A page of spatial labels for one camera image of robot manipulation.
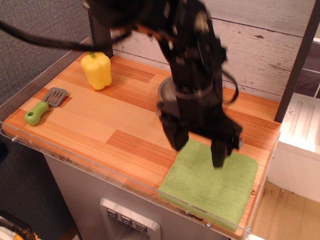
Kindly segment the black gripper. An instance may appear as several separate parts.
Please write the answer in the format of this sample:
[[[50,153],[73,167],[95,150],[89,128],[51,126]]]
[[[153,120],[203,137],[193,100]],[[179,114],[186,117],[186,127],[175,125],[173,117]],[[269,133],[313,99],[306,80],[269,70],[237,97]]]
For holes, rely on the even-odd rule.
[[[189,140],[189,132],[211,139],[212,164],[221,168],[233,149],[243,145],[243,129],[228,118],[223,109],[223,87],[210,85],[195,92],[180,92],[175,86],[179,118],[161,114],[164,133],[171,146],[180,151]]]

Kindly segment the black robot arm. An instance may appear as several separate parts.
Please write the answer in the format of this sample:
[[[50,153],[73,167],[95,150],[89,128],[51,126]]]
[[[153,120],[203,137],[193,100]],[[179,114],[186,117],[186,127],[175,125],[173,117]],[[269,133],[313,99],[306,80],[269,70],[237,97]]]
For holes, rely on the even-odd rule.
[[[105,27],[157,40],[171,70],[158,89],[166,137],[177,151],[191,132],[210,139],[213,166],[222,167],[240,148],[243,129],[223,111],[226,50],[205,5],[198,0],[87,0],[84,7]]]

